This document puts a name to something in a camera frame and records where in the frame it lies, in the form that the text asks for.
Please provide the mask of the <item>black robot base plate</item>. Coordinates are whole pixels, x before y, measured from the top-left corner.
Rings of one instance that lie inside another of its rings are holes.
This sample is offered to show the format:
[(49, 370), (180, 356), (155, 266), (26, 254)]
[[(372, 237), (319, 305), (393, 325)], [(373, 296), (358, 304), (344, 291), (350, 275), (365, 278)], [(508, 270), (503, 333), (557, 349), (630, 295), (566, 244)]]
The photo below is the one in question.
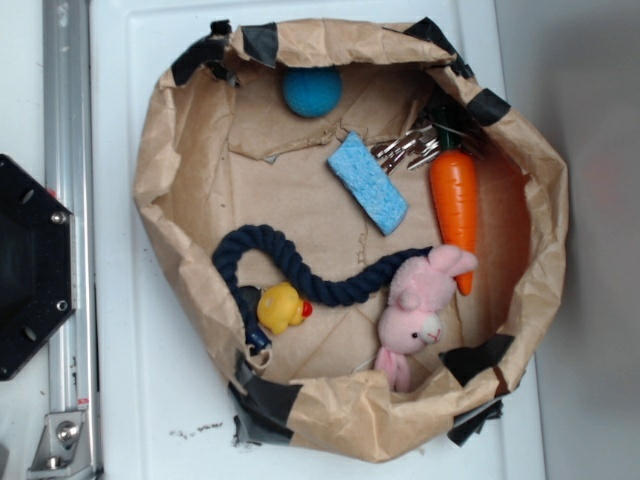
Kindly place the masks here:
[(73, 214), (1, 156), (1, 380), (13, 379), (75, 311)]

